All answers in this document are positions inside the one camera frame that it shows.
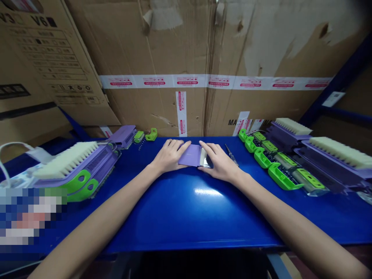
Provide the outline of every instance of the label sticker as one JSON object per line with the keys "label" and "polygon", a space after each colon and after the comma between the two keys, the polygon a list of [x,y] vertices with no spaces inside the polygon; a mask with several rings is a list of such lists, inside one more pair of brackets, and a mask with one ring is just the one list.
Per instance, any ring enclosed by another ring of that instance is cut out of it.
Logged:
{"label": "label sticker", "polygon": [[[34,61],[44,66],[42,61]],[[235,90],[323,90],[332,77],[248,77],[208,74],[100,76],[103,88],[216,88]]]}
{"label": "label sticker", "polygon": [[186,91],[176,91],[178,134],[187,137]]}
{"label": "label sticker", "polygon": [[100,128],[101,128],[102,132],[105,134],[106,137],[109,138],[109,137],[112,136],[112,132],[111,132],[111,130],[110,130],[109,127],[107,127],[107,126],[100,126]]}
{"label": "label sticker", "polygon": [[262,123],[264,122],[263,119],[256,119],[253,124],[251,129],[249,130],[250,132],[255,132],[261,128]]}
{"label": "label sticker", "polygon": [[239,113],[239,118],[238,118],[238,121],[236,122],[236,126],[235,126],[235,129],[234,129],[234,132],[233,132],[232,136],[237,136],[239,131],[241,129],[244,129],[247,126],[248,116],[249,116],[249,112],[240,112]]}
{"label": "label sticker", "polygon": [[345,92],[332,92],[332,94],[324,101],[323,106],[333,107],[333,105],[337,103],[338,100],[341,99],[345,94]]}

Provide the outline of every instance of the cardboard box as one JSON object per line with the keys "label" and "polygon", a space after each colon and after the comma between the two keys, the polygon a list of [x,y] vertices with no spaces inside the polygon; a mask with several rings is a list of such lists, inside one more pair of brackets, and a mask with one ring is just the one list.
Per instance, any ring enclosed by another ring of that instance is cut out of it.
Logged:
{"label": "cardboard box", "polygon": [[[219,1],[211,74],[246,76],[251,83],[263,77],[294,83],[331,78],[369,33],[368,17],[352,0]],[[323,88],[210,88],[205,135],[231,136],[235,125],[229,123],[236,123],[241,111],[250,111],[249,119],[298,120]]]}
{"label": "cardboard box", "polygon": [[5,2],[0,112],[54,101],[82,125],[120,124],[64,2]]}
{"label": "cardboard box", "polygon": [[[208,73],[216,7],[210,0],[67,0],[67,5],[100,75],[121,81],[134,75],[138,81]],[[155,127],[159,136],[179,135],[176,91],[186,91],[187,135],[203,135],[205,87],[105,90],[122,125]]]}

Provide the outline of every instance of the purple plastic part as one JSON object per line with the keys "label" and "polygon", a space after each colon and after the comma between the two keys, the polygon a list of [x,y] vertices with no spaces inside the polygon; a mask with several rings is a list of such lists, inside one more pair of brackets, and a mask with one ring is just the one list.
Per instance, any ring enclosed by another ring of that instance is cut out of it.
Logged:
{"label": "purple plastic part", "polygon": [[289,153],[292,152],[293,148],[298,146],[299,141],[310,139],[311,135],[295,135],[273,121],[271,122],[271,126],[267,128],[265,137],[279,150]]}
{"label": "purple plastic part", "polygon": [[190,145],[186,151],[182,154],[181,158],[178,160],[180,165],[188,165],[191,167],[200,166],[200,154],[202,147],[200,145]]}
{"label": "purple plastic part", "polygon": [[304,147],[295,149],[301,158],[295,159],[332,192],[346,193],[351,191],[351,188],[371,187],[366,179],[372,178],[372,169],[354,169],[313,146],[308,140],[302,141],[302,143],[305,145]]}
{"label": "purple plastic part", "polygon": [[124,125],[109,137],[108,140],[115,142],[120,149],[127,149],[136,133],[136,125]]}
{"label": "purple plastic part", "polygon": [[34,184],[34,188],[51,188],[59,187],[71,181],[83,169],[87,170],[91,177],[101,183],[108,174],[110,169],[118,160],[115,150],[112,150],[109,145],[100,145],[98,148],[84,160],[76,169],[63,179],[41,179]]}

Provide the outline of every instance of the hand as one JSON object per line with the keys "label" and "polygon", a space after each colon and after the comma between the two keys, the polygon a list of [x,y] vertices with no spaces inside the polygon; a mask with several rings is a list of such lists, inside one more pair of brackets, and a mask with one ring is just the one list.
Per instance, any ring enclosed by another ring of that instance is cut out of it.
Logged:
{"label": "hand", "polygon": [[186,165],[178,164],[178,160],[180,159],[181,155],[191,144],[191,141],[188,141],[181,146],[183,142],[183,140],[177,139],[166,140],[162,149],[160,149],[158,155],[156,155],[154,161],[152,161],[150,165],[157,169],[159,174],[187,167]]}
{"label": "hand", "polygon": [[214,178],[230,183],[233,183],[238,177],[240,177],[240,174],[244,173],[239,169],[234,161],[231,160],[220,145],[204,143],[202,141],[199,141],[199,143],[205,149],[214,165],[213,169],[198,167],[199,170],[210,174]]}

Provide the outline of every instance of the blue workbench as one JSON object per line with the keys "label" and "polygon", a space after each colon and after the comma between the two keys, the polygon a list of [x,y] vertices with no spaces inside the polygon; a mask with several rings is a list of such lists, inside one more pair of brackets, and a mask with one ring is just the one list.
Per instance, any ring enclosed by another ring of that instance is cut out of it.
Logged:
{"label": "blue workbench", "polygon": [[[226,143],[242,170],[298,210],[342,245],[372,243],[372,206],[355,193],[308,197],[301,189],[284,191],[248,153],[238,137],[184,138],[198,144]],[[91,212],[149,164],[166,138],[132,145],[93,200],[67,205],[55,222],[23,252],[48,254]],[[189,167],[163,174],[135,206],[103,254],[140,250],[222,247],[279,248],[284,244],[259,211],[229,183]]]}

